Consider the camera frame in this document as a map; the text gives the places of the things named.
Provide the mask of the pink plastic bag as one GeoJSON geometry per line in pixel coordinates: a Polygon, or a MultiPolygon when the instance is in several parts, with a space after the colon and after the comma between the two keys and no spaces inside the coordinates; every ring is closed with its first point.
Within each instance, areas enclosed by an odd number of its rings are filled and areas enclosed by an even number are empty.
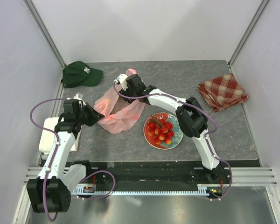
{"type": "Polygon", "coordinates": [[[140,118],[145,104],[139,100],[131,104],[124,101],[117,93],[122,88],[111,87],[104,95],[96,100],[94,109],[104,115],[98,122],[105,130],[117,134],[130,129],[140,118]]]}

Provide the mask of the red fake cherry bunch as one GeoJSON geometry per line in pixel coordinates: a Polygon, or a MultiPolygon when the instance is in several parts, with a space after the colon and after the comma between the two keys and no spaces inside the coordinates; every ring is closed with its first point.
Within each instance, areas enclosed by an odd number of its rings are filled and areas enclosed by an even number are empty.
{"type": "Polygon", "coordinates": [[[153,143],[160,146],[161,143],[166,145],[172,144],[174,137],[173,125],[164,118],[151,116],[148,122],[148,136],[154,137],[153,143]]]}

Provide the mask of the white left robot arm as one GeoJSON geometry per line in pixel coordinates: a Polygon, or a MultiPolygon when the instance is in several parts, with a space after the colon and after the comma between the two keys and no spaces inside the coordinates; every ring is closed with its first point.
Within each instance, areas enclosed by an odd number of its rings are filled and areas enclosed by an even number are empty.
{"type": "Polygon", "coordinates": [[[54,135],[49,156],[35,179],[27,183],[27,192],[35,213],[66,212],[71,193],[80,183],[89,183],[93,172],[88,161],[75,162],[65,170],[72,146],[75,145],[82,126],[93,126],[104,118],[88,103],[79,98],[66,99],[63,113],[51,133],[54,135]]]}

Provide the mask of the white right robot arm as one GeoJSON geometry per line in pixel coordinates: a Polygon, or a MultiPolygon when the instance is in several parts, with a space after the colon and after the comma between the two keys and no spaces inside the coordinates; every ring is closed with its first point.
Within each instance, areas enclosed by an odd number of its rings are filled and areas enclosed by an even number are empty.
{"type": "Polygon", "coordinates": [[[155,86],[146,86],[137,74],[131,76],[120,74],[113,82],[120,86],[121,90],[116,92],[126,102],[139,100],[147,105],[158,106],[174,113],[181,131],[193,140],[200,154],[205,180],[214,184],[221,179],[224,168],[211,143],[207,122],[211,121],[216,130],[217,125],[204,112],[196,98],[178,98],[155,86]]]}

